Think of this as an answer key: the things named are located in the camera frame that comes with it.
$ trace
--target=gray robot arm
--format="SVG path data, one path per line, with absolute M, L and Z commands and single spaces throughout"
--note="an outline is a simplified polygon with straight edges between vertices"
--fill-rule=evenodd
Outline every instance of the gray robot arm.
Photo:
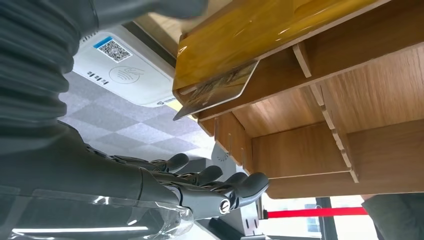
M 210 175 L 175 175 L 169 173 L 178 168 L 173 161 L 106 156 L 86 146 L 75 129 L 57 121 L 66 114 L 66 105 L 58 98 L 69 87 L 63 74 L 73 68 L 81 37 L 147 12 L 198 16 L 206 5 L 207 0 L 0 1 L 0 190 L 14 189 L 22 198 L 44 191 L 160 202 L 186 207 L 195 219 L 218 217 L 255 201 L 268 187 L 262 173 L 238 174 L 226 182 L 209 182 Z M 49 207 L 35 209 L 39 213 Z M 10 225 L 9 216 L 36 214 L 25 201 L 6 202 L 0 208 L 0 225 Z M 90 216 L 105 216 L 107 211 L 77 207 L 57 214 L 74 219 L 59 217 L 37 224 L 90 222 Z M 107 221 L 128 214 L 114 212 Z

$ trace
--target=transparent plastic cover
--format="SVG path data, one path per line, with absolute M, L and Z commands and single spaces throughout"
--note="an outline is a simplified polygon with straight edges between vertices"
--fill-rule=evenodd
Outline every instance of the transparent plastic cover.
M 162 202 L 0 186 L 0 239 L 162 240 L 193 222 L 190 209 Z

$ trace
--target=window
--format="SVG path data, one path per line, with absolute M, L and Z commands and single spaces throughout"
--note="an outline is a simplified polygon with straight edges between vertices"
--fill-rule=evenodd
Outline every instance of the window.
M 361 207 L 364 202 L 359 195 L 332 196 L 333 208 Z M 378 240 L 374 222 L 368 215 L 358 216 L 335 216 L 335 229 L 338 240 Z
M 268 212 L 361 207 L 362 202 L 359 195 L 296 199 L 270 199 L 262 195 L 263 207 Z M 259 227 L 265 235 L 281 240 L 319 240 L 321 231 L 327 240 L 378 240 L 374 222 L 368 215 L 271 218 L 260 220 Z
M 262 195 L 264 209 L 269 212 L 314 209 L 317 201 L 314 197 L 295 199 L 271 199 L 266 193 Z M 271 218 L 259 221 L 261 231 L 268 236 L 289 236 L 321 238 L 318 217 Z
M 305 204 L 305 209 L 316 209 L 316 204 Z M 320 233 L 320 220 L 318 220 L 318 217 L 307 217 L 306 218 L 306 224 L 307 224 L 307 231 L 310 233 Z

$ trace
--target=yellow acrylic panel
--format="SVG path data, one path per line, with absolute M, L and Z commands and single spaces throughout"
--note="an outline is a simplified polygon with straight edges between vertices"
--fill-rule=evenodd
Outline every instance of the yellow acrylic panel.
M 173 89 L 205 81 L 382 0 L 237 0 L 179 43 Z

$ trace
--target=white device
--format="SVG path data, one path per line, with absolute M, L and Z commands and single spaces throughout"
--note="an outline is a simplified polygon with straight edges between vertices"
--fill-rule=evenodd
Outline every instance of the white device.
M 155 108 L 175 99 L 175 69 L 123 26 L 84 37 L 73 71 L 136 105 Z

